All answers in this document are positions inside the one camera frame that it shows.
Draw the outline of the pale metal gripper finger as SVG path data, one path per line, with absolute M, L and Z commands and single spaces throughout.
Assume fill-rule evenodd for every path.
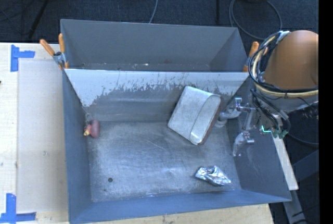
M 249 132 L 239 133 L 233 143 L 233 156 L 236 157 L 245 145 L 251 145 L 254 144 L 254 142 L 255 140 L 250 136 Z
M 225 109 L 221 111 L 218 115 L 215 126 L 221 128 L 226 125 L 229 119 L 239 117 L 239 115 L 241 114 L 241 103 L 241 97 L 236 97 L 232 101 L 230 101 L 225 107 Z

